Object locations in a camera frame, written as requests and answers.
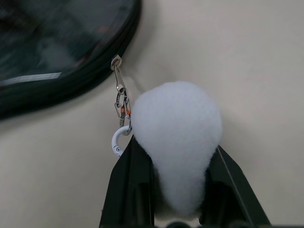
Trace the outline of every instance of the beige wall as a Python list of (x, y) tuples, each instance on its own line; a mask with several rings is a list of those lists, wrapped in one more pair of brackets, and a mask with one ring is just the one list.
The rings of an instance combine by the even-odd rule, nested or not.
[[(133, 100), (174, 80), (213, 95), (222, 146), (274, 224), (304, 224), (303, 9), (303, 0), (145, 0), (124, 56)], [(68, 104), (1, 123), (0, 227), (97, 227), (117, 161), (115, 95), (111, 77)]]

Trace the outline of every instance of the white fiber stuffing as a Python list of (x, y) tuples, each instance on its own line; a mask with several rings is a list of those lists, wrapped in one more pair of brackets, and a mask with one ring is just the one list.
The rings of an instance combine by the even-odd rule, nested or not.
[(205, 171), (222, 135), (213, 99), (192, 83), (165, 83), (136, 100), (132, 125), (157, 170), (167, 204), (181, 216), (196, 213)]

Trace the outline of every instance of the metal clip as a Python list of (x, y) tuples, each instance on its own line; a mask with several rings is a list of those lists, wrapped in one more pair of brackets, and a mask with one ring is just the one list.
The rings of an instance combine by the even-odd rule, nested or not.
[(130, 100), (128, 97), (127, 89), (124, 85), (124, 81), (121, 78), (119, 67), (122, 63), (122, 59), (119, 55), (117, 55), (111, 62), (111, 69), (115, 73), (116, 77), (116, 89), (117, 89), (117, 97), (115, 102), (115, 109), (117, 112), (117, 115), (119, 117), (119, 126), (124, 127), (125, 119), (127, 118), (129, 120), (129, 128), (126, 132), (123, 133), (123, 135), (129, 135), (132, 131), (132, 124), (131, 124), (131, 105)]

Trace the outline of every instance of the white carabiner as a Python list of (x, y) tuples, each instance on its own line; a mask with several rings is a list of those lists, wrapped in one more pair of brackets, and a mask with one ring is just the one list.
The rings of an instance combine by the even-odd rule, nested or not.
[(124, 150), (118, 145), (118, 139), (121, 134), (129, 130), (129, 126), (124, 126), (119, 128), (112, 137), (112, 150), (113, 152), (120, 157)]

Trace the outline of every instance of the white wall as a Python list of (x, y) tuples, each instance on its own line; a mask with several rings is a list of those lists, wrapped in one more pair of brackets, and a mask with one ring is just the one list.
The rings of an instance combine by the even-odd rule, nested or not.
[[(221, 108), (223, 148), (274, 224), (304, 224), (304, 1), (145, 0), (124, 56), (132, 99), (189, 80)], [(117, 158), (115, 79), (0, 125), (0, 227), (97, 227)]]

